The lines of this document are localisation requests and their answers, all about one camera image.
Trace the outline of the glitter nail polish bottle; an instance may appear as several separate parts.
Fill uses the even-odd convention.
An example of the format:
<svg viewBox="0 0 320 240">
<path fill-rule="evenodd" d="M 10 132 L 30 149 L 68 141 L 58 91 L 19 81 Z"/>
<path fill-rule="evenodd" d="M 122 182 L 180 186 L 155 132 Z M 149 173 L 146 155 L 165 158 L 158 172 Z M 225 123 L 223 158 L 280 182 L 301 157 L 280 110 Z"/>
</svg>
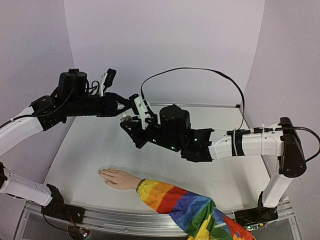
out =
<svg viewBox="0 0 320 240">
<path fill-rule="evenodd" d="M 130 115 L 126 115 L 126 116 L 123 116 L 121 119 L 120 119 L 121 123 L 129 123 L 129 122 L 132 122 L 133 119 Z"/>
</svg>

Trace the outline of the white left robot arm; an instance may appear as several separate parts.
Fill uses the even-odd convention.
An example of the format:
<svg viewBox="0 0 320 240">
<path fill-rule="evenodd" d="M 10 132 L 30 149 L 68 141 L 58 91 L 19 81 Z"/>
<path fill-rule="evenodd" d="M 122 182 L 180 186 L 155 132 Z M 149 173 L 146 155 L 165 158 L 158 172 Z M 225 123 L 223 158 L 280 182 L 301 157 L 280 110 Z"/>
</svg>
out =
<svg viewBox="0 0 320 240">
<path fill-rule="evenodd" d="M 77 68 L 59 76 L 58 86 L 49 95 L 34 100 L 22 112 L 0 126 L 0 155 L 16 156 L 32 137 L 46 132 L 68 118 L 96 116 L 116 117 L 130 108 L 130 100 L 107 89 L 113 84 L 116 70 L 110 68 L 102 81 L 89 83 L 87 74 Z M 0 165 L 0 192 L 12 198 L 23 199 L 41 207 L 41 214 L 79 224 L 85 210 L 65 202 L 58 187 L 27 179 Z"/>
</svg>

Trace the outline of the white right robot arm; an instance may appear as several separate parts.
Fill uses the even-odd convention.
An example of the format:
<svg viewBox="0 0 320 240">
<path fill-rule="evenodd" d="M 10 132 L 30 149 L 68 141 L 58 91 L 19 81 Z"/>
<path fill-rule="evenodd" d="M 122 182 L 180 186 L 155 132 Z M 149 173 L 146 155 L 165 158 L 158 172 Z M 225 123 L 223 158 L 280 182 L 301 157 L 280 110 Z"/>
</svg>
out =
<svg viewBox="0 0 320 240">
<path fill-rule="evenodd" d="M 178 106 L 189 111 L 191 127 L 195 129 L 233 129 L 241 122 L 236 108 Z M 118 119 L 109 128 L 112 143 L 112 166 L 129 170 L 140 178 L 160 180 L 194 193 L 211 197 L 222 211 L 249 209 L 257 206 L 258 197 L 270 178 L 259 155 L 214 158 L 213 161 L 194 163 L 181 159 L 180 153 L 146 143 L 138 149 L 121 128 Z M 108 190 L 108 208 L 151 212 L 133 190 Z"/>
</svg>

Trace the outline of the mannequin hand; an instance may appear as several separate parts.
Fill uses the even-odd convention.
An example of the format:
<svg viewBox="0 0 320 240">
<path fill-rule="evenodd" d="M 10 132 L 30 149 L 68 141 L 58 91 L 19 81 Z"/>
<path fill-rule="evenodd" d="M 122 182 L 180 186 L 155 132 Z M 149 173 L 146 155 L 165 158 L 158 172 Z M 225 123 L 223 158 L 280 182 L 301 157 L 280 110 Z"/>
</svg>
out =
<svg viewBox="0 0 320 240">
<path fill-rule="evenodd" d="M 115 168 L 98 170 L 98 174 L 104 179 L 105 183 L 109 187 L 117 190 L 135 190 L 139 183 L 142 181 L 142 179 L 139 177 L 131 175 L 124 170 Z"/>
</svg>

